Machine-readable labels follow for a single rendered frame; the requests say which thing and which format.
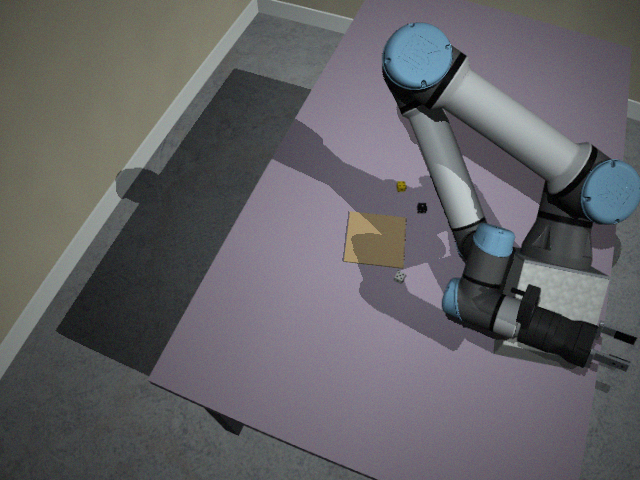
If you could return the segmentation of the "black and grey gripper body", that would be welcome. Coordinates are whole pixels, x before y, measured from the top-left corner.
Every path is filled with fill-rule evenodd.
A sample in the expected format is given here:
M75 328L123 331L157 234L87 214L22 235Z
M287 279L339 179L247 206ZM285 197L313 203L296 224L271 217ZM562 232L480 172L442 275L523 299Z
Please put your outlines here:
M567 362L584 367L598 326L570 320L538 306L541 288L528 284L526 291L511 288L522 300L506 295L498 311L493 332L546 353L560 355ZM520 307L519 307L520 306ZM535 308L534 308L535 307ZM517 320L516 320L517 319Z

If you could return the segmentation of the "white die with black pips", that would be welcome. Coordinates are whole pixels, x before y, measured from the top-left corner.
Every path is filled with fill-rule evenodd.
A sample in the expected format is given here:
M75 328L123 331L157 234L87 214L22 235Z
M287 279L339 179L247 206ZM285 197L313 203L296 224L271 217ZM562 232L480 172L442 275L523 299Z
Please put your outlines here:
M394 277L394 281L399 283L399 284L402 284L405 275L406 274L404 274L404 273L402 273L400 271L397 271L397 273L396 273L396 275Z

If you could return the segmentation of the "tan flat mat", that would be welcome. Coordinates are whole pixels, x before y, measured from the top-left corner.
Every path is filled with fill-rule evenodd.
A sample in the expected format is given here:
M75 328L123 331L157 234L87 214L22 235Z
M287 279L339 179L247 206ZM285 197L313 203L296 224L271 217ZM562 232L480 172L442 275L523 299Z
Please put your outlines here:
M344 262L403 269L405 230L405 217L350 211Z

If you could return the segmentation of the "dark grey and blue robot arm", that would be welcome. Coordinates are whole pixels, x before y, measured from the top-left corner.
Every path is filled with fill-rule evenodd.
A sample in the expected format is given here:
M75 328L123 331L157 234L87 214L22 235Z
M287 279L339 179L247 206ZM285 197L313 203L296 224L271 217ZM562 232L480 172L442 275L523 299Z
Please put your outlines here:
M471 70L468 56L437 27L407 24L385 46L384 81L410 121L457 250L468 257L462 277L449 281L442 309L493 332L515 234L486 224L445 110L545 180L520 250L533 259L589 270L593 223L627 219L640 202L640 177L589 142L574 143Z

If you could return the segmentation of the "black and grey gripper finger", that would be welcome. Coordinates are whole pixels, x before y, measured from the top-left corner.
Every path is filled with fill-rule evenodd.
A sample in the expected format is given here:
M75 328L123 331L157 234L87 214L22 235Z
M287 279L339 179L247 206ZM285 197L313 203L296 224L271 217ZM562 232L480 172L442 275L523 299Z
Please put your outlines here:
M592 363L592 360L599 361L601 363L607 364L609 366L615 367L625 372L627 371L630 365L630 361L621 359L613 355L607 355L605 353L599 352L591 348L591 351L589 353L588 359L584 367L589 368L590 364Z
M598 329L597 329L597 333L595 335L595 340L598 340L600 337L600 334L604 333L607 334L609 336L614 337L615 339L621 340L623 342L629 343L634 345L637 336L636 334L627 332L625 330L610 326L605 324L605 321L600 321Z

